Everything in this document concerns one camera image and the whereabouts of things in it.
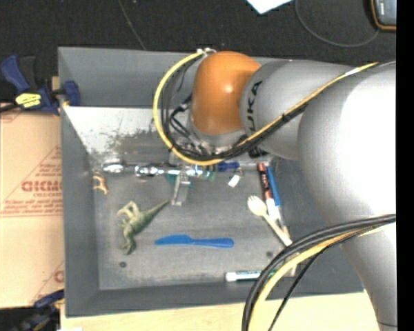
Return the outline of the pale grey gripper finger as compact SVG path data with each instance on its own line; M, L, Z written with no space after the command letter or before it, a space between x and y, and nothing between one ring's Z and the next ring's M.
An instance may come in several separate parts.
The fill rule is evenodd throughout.
M173 195L172 195L172 205L181 205L181 199L180 199L180 178L175 177L174 183L173 183Z
M179 204L183 205L186 202L190 192L191 182L189 180L180 181L179 184Z

